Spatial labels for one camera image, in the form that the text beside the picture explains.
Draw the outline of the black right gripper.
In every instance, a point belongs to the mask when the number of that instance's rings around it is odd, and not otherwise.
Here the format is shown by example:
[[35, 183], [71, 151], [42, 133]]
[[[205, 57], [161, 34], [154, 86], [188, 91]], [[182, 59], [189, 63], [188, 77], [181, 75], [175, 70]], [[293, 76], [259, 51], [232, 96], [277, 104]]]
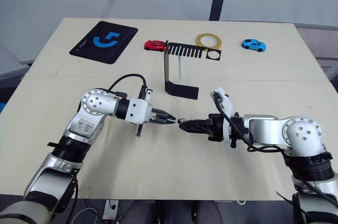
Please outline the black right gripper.
[[223, 142], [223, 122], [221, 114], [209, 114], [208, 119], [185, 120], [179, 128], [188, 133], [207, 133], [209, 141]]

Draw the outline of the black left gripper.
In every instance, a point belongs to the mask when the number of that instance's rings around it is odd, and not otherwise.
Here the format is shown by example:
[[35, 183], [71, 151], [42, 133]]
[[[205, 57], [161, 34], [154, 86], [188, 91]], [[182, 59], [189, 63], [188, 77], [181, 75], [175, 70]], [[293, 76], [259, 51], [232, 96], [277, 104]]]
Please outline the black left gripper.
[[171, 114], [156, 108], [152, 108], [149, 115], [149, 122], [159, 125], [175, 124], [176, 118]]

